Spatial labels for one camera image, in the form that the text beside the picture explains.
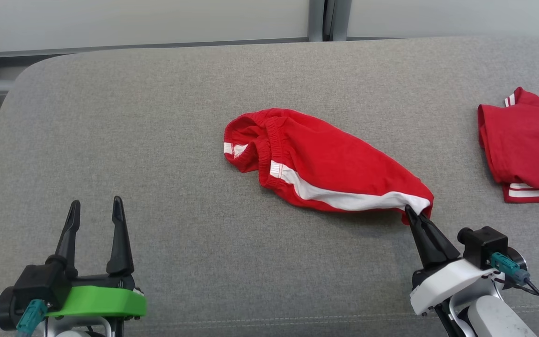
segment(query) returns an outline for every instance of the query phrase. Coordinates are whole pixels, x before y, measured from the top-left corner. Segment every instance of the white stripe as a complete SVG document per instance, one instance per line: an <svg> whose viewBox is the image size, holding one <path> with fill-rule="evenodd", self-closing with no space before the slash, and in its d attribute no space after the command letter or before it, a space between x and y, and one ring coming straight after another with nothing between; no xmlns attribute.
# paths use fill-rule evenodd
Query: white stripe
<svg viewBox="0 0 539 337"><path fill-rule="evenodd" d="M398 208L404 211L405 205L410 205L419 214L430 205L428 199L412 196L392 190L382 196L324 190L304 181L292 168L272 161L269 174L294 185L295 192L303 200L317 200L327 203L334 208L345 211L366 211L368 209Z"/></svg>
<svg viewBox="0 0 539 337"><path fill-rule="evenodd" d="M225 154L232 154L232 144L231 143L224 143L224 153Z"/></svg>
<svg viewBox="0 0 539 337"><path fill-rule="evenodd" d="M225 154L234 154L234 158L240 156L244 149L247 148L247 145L232 145L231 143L224 143L224 153Z"/></svg>
<svg viewBox="0 0 539 337"><path fill-rule="evenodd" d="M539 190L509 190L509 197L513 197L513 198L539 197Z"/></svg>
<svg viewBox="0 0 539 337"><path fill-rule="evenodd" d="M240 154L244 152L244 149L247 148L247 145L234 145L234 158L240 156Z"/></svg>
<svg viewBox="0 0 539 337"><path fill-rule="evenodd" d="M524 188L535 188L535 187L532 187L532 186L529 186L528 184L526 183L512 183L511 185L509 185L509 187L511 188L515 188L516 190L522 190Z"/></svg>

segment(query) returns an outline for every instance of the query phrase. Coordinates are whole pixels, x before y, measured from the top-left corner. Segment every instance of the gray fabric surface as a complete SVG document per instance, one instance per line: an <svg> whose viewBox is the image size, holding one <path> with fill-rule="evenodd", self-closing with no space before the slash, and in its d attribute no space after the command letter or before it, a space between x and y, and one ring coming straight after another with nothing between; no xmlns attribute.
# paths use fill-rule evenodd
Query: gray fabric surface
<svg viewBox="0 0 539 337"><path fill-rule="evenodd" d="M477 139L477 105L502 105L516 86L539 94L537 38L99 51L39 62L0 111L0 291L54 251L75 198L77 269L105 271L117 194L149 301L148 316L127 324L129 337L444 336L435 314L412 312L421 263L398 213L288 205L224 159L223 129L274 106L320 117L419 176L448 237L485 225L507 234L539 286L539 205L503 202ZM539 300L503 295L539 334Z"/></svg>

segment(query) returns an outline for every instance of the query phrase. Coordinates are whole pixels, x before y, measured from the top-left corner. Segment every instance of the robotic arm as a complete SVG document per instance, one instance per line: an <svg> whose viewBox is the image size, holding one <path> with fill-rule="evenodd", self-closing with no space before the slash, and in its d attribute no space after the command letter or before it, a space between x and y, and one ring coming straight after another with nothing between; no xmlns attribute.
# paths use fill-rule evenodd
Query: robotic arm
<svg viewBox="0 0 539 337"><path fill-rule="evenodd" d="M501 296L501 290L511 287L539 296L524 258L508 246L508 237L488 226L463 228L457 236L465 246L461 257L426 216L410 206L405 211L423 264L412 277L411 305L417 315L434 310L449 337L535 337Z"/></svg>
<svg viewBox="0 0 539 337"><path fill-rule="evenodd" d="M14 286L0 295L0 328L30 336L101 337L92 326L102 326L105 337L122 337L124 321L147 312L147 300L135 286L124 205L114 197L114 239L106 273L79 277L74 267L80 202L70 206L55 254L45 264L26 266ZM72 328L88 327L88 331Z"/></svg>

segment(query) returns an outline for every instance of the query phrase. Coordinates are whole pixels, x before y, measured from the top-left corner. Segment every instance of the red t-shirt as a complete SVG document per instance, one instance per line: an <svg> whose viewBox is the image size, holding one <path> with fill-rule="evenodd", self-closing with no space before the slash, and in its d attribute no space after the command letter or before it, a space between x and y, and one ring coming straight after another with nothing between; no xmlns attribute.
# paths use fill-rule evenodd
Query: red t-shirt
<svg viewBox="0 0 539 337"><path fill-rule="evenodd" d="M507 203L539 203L539 97L519 87L477 109L480 145Z"/></svg>

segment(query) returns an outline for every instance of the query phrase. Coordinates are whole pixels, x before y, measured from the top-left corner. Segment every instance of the red garment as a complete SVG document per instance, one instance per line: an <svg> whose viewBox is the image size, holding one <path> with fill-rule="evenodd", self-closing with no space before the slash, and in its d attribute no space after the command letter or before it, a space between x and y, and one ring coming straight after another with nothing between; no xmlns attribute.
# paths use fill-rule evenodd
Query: red garment
<svg viewBox="0 0 539 337"><path fill-rule="evenodd" d="M480 145L507 203L539 203L539 97L519 87L505 105L478 107Z"/></svg>
<svg viewBox="0 0 539 337"><path fill-rule="evenodd" d="M224 154L241 172L293 205L354 212L411 205L429 216L434 196L389 156L321 119L289 109L246 113L224 134Z"/></svg>

